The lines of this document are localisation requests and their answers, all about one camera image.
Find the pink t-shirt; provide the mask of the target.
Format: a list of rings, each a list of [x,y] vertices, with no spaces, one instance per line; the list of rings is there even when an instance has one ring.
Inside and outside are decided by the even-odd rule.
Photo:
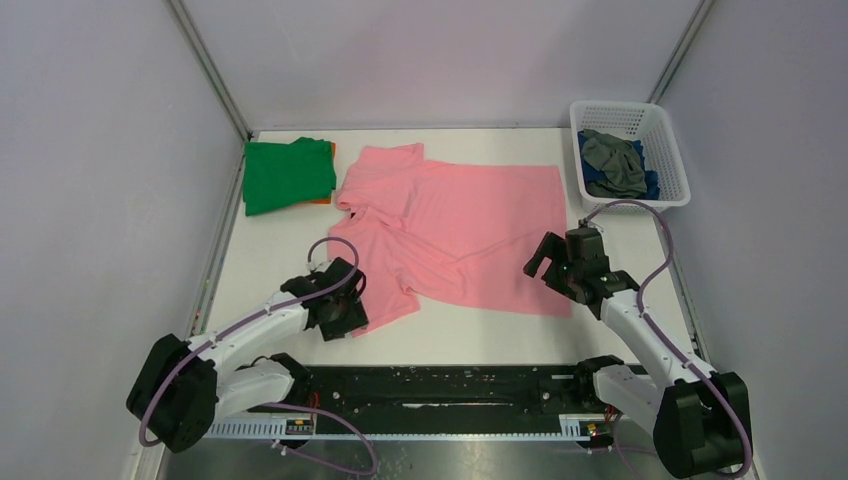
[[[527,276],[543,237],[566,229],[555,166],[429,160],[422,144],[366,147],[336,195],[330,257],[363,272],[370,330],[422,298],[461,307],[567,317],[570,302]]]

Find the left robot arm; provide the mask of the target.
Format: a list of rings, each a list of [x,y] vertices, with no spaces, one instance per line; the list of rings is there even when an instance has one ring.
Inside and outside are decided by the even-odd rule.
[[[276,343],[310,329],[324,341],[366,327],[361,302],[366,275],[343,258],[283,283],[245,318],[181,340],[152,346],[126,399],[142,433],[179,453],[217,421],[278,403],[296,411],[315,400],[312,372]]]

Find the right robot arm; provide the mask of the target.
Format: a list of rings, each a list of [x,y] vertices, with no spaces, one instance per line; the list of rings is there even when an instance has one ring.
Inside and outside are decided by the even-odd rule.
[[[753,465],[748,390],[683,350],[653,319],[644,289],[614,271],[601,233],[582,226],[548,232],[523,268],[553,291],[584,305],[614,332],[647,372],[640,378],[618,357],[576,366],[573,396],[583,410],[604,406],[628,416],[653,439],[658,458],[678,479],[720,471],[743,476]]]

